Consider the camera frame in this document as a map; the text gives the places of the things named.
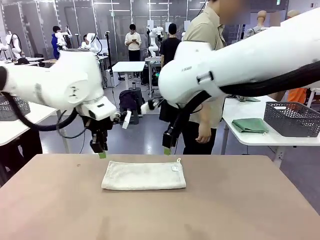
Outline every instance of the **gray plastic basket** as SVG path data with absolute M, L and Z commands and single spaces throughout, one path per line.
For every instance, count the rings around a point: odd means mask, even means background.
M 266 102 L 264 121 L 284 137 L 316 138 L 320 113 L 299 102 Z
M 14 96 L 13 99 L 15 100 L 23 115 L 27 115 L 28 113 L 30 113 L 30 107 L 27 101 L 21 99 L 18 96 Z M 18 118 L 12 110 L 12 107 L 9 104 L 8 100 L 5 98 L 5 96 L 0 95 L 0 121 L 15 121 L 17 119 Z

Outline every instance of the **shiny floor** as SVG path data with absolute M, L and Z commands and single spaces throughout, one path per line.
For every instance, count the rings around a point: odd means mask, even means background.
M 143 97 L 148 99 L 148 90 L 142 86 Z M 119 93 L 124 90 L 124 83 L 114 89 L 114 98 L 119 107 Z M 105 95 L 111 102 L 114 102 L 112 90 L 107 88 Z M 50 116 L 41 124 L 55 124 L 56 116 Z M 162 155 L 162 135 L 168 125 L 159 120 L 158 115 L 145 115 L 140 118 L 138 125 L 130 124 L 126 130 L 121 125 L 115 125 L 108 132 L 108 153 L 109 154 L 148 154 Z M 66 127 L 68 136 L 74 136 L 83 129 L 82 120 L 77 118 L 71 125 Z M 65 153 L 65 148 L 61 137 L 57 132 L 40 133 L 44 153 Z M 220 154 L 223 138 L 223 123 L 220 124 L 216 134 L 215 145 L 212 151 L 213 155 Z M 70 139 L 69 144 L 71 152 L 80 153 L 82 147 L 83 154 L 90 154 L 93 151 L 90 148 L 91 132 L 86 131 L 84 135 L 75 139 Z M 184 142 L 180 137 L 176 149 L 176 154 L 182 154 Z M 241 155 L 248 153 L 250 155 L 266 155 L 269 158 L 274 157 L 274 149 L 267 146 L 247 146 L 242 145 L 229 132 L 226 154 Z M 310 202 L 314 209 L 320 214 L 320 147 L 289 147 L 284 156 L 281 165 L 281 171 L 290 179 L 303 196 Z

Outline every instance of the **person in black shirt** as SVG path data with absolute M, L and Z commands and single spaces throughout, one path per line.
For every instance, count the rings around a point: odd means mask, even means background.
M 169 37 L 164 40 L 160 47 L 161 67 L 172 61 L 175 57 L 177 47 L 181 40 L 176 37 L 177 25 L 171 23 L 169 25 Z

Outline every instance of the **folded white towel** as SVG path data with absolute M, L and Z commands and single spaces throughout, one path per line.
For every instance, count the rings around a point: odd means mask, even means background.
M 159 190 L 186 187 L 180 158 L 166 163 L 110 161 L 101 187 L 109 190 Z

